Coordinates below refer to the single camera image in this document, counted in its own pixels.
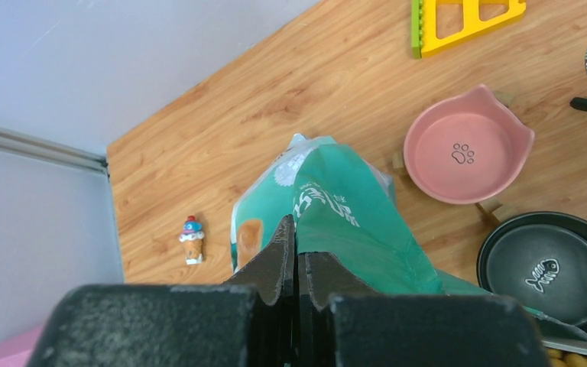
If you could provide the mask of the silver metal scoop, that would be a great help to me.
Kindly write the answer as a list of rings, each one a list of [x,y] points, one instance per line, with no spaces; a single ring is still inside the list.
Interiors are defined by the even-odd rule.
[[[587,342],[560,339],[560,338],[544,338],[543,344],[545,347],[562,350],[564,352],[574,352],[581,356],[587,356]]]

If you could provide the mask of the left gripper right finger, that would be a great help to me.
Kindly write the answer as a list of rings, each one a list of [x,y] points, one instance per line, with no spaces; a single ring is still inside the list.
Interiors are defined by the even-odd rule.
[[[548,366],[532,318],[498,296],[385,295],[326,252],[298,258],[301,366]]]

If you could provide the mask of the green dog food bag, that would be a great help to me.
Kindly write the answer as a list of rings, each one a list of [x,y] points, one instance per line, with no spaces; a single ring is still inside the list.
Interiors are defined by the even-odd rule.
[[[436,269],[397,210],[394,182],[348,145],[296,134],[235,203],[232,267],[245,267],[292,216],[297,251],[326,252],[386,295],[482,296],[485,291]]]

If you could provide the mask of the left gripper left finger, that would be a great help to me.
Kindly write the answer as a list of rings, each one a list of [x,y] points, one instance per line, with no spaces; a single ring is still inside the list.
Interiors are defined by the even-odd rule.
[[[30,366],[291,366],[295,228],[218,285],[89,284],[54,308]]]

